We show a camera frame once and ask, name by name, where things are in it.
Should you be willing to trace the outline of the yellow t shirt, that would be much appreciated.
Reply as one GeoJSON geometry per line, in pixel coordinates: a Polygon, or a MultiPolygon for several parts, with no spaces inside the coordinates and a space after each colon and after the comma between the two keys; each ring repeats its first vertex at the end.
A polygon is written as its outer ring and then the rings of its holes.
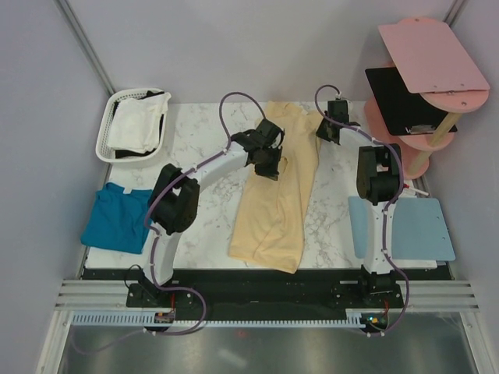
{"type": "Polygon", "coordinates": [[[249,173],[228,256],[295,273],[303,255],[304,222],[319,164],[316,130],[321,116],[291,102],[273,101],[264,113],[285,130],[278,180],[249,173]]]}

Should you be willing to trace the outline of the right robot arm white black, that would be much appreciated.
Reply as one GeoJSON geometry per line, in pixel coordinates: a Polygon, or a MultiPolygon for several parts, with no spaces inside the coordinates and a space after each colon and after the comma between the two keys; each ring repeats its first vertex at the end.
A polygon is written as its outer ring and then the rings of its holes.
{"type": "Polygon", "coordinates": [[[328,101],[316,136],[358,152],[356,188],[366,209],[366,255],[356,294],[363,305],[375,306],[386,294],[398,291],[391,259],[396,200],[403,189],[398,147],[382,143],[350,122],[344,99],[328,101]]]}

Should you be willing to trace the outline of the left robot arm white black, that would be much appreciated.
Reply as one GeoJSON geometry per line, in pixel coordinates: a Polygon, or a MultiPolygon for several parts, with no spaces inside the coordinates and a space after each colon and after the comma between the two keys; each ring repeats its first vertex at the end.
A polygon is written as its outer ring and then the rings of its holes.
{"type": "Polygon", "coordinates": [[[144,227],[152,234],[152,245],[144,276],[150,281],[144,297],[154,306],[170,300],[175,255],[182,233],[196,220],[200,194],[233,171],[249,165],[264,178],[279,176],[285,130],[263,119],[255,129],[237,132],[219,152],[198,164],[182,169],[166,164],[148,202],[144,227]]]}

